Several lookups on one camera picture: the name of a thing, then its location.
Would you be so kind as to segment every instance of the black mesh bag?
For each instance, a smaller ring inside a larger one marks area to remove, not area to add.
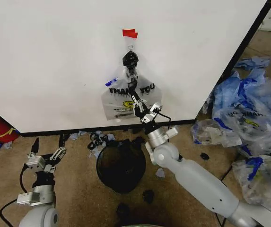
[[[109,141],[96,161],[99,179],[118,193],[132,191],[144,175],[145,156],[141,150],[141,137],[130,140]]]

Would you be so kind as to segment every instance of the white plastic bag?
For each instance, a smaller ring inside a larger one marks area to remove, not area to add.
[[[271,157],[261,155],[233,163],[233,172],[244,199],[271,209]]]
[[[151,81],[138,75],[136,93],[150,107],[155,102],[161,103],[161,90]],[[104,112],[108,120],[133,118],[133,101],[128,93],[126,70],[102,94]]]
[[[242,144],[236,133],[222,129],[220,125],[212,119],[197,121],[191,127],[191,133],[194,143],[197,144],[222,144],[225,148]]]
[[[271,137],[271,118],[247,108],[229,107],[217,111],[214,119],[242,140],[258,141]]]

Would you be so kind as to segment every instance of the pile of plastic bags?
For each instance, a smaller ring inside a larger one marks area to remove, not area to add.
[[[271,157],[260,155],[233,163],[244,199],[250,204],[261,204],[271,209]]]
[[[198,144],[237,147],[247,157],[233,163],[244,199],[271,209],[271,79],[264,76],[264,69],[259,69],[267,66],[266,61],[252,58],[238,63],[239,67],[254,69],[245,79],[233,71],[217,85],[213,90],[212,119],[197,121],[191,132]]]
[[[247,157],[271,153],[271,79],[252,69],[245,79],[237,71],[214,88],[212,119],[192,127],[195,143],[237,146]]]

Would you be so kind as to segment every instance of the red tape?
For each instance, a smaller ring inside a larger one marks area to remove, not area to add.
[[[123,30],[122,30],[122,35],[123,35],[123,36],[128,36],[128,37],[131,37],[131,38],[136,39],[138,33],[135,32],[135,29],[130,29],[130,30],[123,29]]]

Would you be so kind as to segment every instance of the brown carpet floor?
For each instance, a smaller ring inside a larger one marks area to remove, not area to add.
[[[254,39],[244,52],[244,57],[271,56],[271,33],[257,32]],[[267,76],[271,77],[271,65],[267,68]],[[221,146],[202,146],[194,144],[190,134],[191,125],[180,126],[179,134],[171,139],[180,154],[187,159],[197,161],[204,168],[221,177],[235,158],[234,148]],[[141,132],[133,135],[130,131],[113,131],[117,140],[133,139],[145,135]],[[58,146],[59,136],[40,137],[39,154],[53,153]],[[0,150],[0,208],[22,193],[19,187],[19,173],[26,162],[26,154],[30,152],[35,138],[20,137],[13,143],[12,149]],[[115,193],[104,186],[96,174],[96,158],[89,158],[87,144],[89,136],[84,135],[78,140],[68,140],[66,156],[57,165],[55,172],[55,192],[57,196],[57,210],[60,214],[60,227],[113,227],[118,225],[119,219],[116,208],[124,202],[131,209],[134,221],[146,224],[158,224],[166,227],[218,227],[212,212],[204,208],[175,180],[172,173],[165,169],[165,178],[155,176],[158,167],[151,164],[146,156],[146,172],[138,187],[128,194]],[[210,159],[205,161],[200,157],[204,152]],[[24,185],[31,190],[35,176],[26,170]],[[227,187],[240,199],[241,189],[231,172],[225,179]],[[152,204],[142,199],[145,190],[155,193]],[[27,206],[10,205],[4,215],[14,225],[18,226],[23,216],[30,210]],[[0,227],[5,224],[0,219]]]

